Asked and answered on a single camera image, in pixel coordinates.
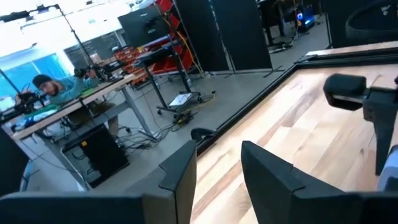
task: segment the light wood surface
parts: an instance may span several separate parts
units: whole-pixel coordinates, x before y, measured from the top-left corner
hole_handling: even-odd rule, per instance
[[[87,96],[86,98],[83,99],[83,103],[87,105],[88,103],[91,103],[92,101],[95,101],[96,99],[102,97],[103,95],[121,87],[124,84],[127,84],[131,82],[133,79],[135,79],[136,76],[131,74],[131,75],[126,75],[124,79],[113,83],[109,85],[109,83],[103,83],[100,84],[98,87],[94,89],[94,93]],[[69,102],[67,105],[64,106],[63,110],[60,110],[59,112],[49,116],[48,118],[43,119],[42,121],[23,129],[22,131],[18,131],[12,135],[12,138],[14,141],[18,141],[20,139],[26,138],[30,134],[34,133],[35,131],[42,129],[56,121],[58,121],[60,118],[74,112],[75,110],[79,109],[82,107],[82,104],[79,102],[79,100],[73,100]]]
[[[341,190],[375,190],[373,124],[362,110],[329,106],[322,88],[334,73],[363,75],[368,86],[390,87],[397,71],[398,65],[380,65],[295,72],[199,158],[192,223],[257,223],[241,168],[244,140]]]
[[[315,50],[307,53],[306,55],[329,55],[329,54],[341,54],[341,53],[349,53],[349,52],[361,52],[366,50],[374,50],[374,49],[388,49],[398,47],[398,41],[392,42],[383,42],[376,44],[366,44],[359,45],[353,47],[341,47],[336,49],[328,49],[328,50]]]

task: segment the computer tower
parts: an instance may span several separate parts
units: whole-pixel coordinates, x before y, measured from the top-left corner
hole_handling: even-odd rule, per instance
[[[69,142],[61,152],[92,188],[129,165],[126,156],[103,124]]]

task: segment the white wall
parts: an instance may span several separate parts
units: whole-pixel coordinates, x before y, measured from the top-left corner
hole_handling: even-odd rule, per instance
[[[125,4],[106,4],[70,14],[67,18],[79,39],[84,42],[121,29],[117,17],[129,11],[130,9]],[[7,36],[7,39],[0,39],[0,69],[8,70],[57,53],[58,57],[62,59],[64,66],[70,72],[73,71],[73,65],[63,50],[76,45],[78,42],[63,17],[24,27],[22,34],[28,40],[27,42],[30,44],[37,43],[37,46],[29,49],[26,48],[30,44],[25,44],[21,41],[21,34],[15,28],[15,26],[19,27],[19,24],[16,22],[13,26],[10,24],[1,24],[0,26],[0,32],[7,30],[13,30],[14,32],[9,32],[10,35]]]

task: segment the metal frame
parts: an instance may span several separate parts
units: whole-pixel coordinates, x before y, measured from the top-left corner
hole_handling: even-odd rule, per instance
[[[358,52],[346,52],[339,54],[327,54],[327,55],[307,55],[308,61],[321,61],[321,60],[338,60],[338,59],[352,59],[362,57],[377,57],[377,56],[388,56],[398,54],[398,47],[391,47],[386,49],[374,49],[374,50],[362,50]]]
[[[203,154],[219,139],[229,128],[232,128],[240,119],[256,107],[265,97],[271,94],[280,84],[291,77],[297,70],[307,68],[330,68],[330,67],[355,67],[367,65],[387,65],[398,63],[398,48],[377,49],[365,52],[352,52],[344,54],[332,54],[319,56],[315,60],[296,62],[281,76],[276,78],[270,85],[265,87],[258,95],[246,103],[238,112],[220,125],[212,137],[204,138],[198,142],[197,153]]]

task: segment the window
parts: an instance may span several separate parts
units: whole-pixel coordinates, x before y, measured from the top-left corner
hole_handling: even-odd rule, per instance
[[[35,91],[36,87],[32,84],[32,79],[38,74],[46,74],[54,79],[60,79],[67,76],[66,69],[59,61],[56,54],[52,54],[33,62],[25,63],[18,67],[4,71],[7,77],[13,82],[19,91]],[[4,77],[0,78],[0,96],[15,96],[16,91]]]

